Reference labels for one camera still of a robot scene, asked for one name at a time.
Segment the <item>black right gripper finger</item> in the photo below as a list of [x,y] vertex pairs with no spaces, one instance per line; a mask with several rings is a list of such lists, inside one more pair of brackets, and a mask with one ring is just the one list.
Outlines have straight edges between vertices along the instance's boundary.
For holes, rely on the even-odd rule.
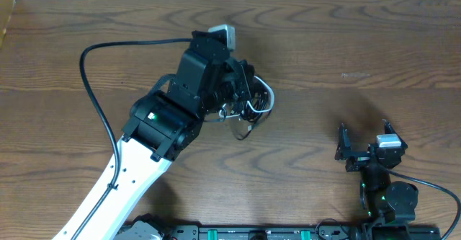
[[382,120],[384,122],[384,131],[385,134],[396,134],[395,129],[393,126],[390,124],[390,122],[387,119]]
[[339,126],[339,139],[335,153],[335,160],[347,160],[352,154],[352,145],[349,140],[348,130],[342,123]]

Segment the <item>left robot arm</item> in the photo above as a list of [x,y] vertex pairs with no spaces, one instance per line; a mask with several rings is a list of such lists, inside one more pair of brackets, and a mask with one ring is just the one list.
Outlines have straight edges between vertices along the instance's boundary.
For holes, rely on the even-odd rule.
[[114,151],[101,177],[56,239],[113,239],[146,190],[199,135],[206,116],[218,122],[231,117],[229,105],[243,108],[251,100],[254,67],[231,56],[233,27],[194,31],[175,74],[163,75],[131,108],[119,140],[86,77],[86,48],[80,57],[81,78],[107,130]]

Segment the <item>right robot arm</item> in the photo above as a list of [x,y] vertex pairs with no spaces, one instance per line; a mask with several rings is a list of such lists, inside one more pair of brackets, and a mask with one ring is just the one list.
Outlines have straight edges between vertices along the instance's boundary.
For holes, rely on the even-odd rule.
[[385,121],[365,151],[353,151],[348,130],[339,126],[335,160],[345,162],[347,172],[360,173],[360,200],[369,220],[351,228],[350,239],[410,239],[408,222],[416,217],[419,191],[413,184],[390,179],[391,169],[401,163],[408,145]]

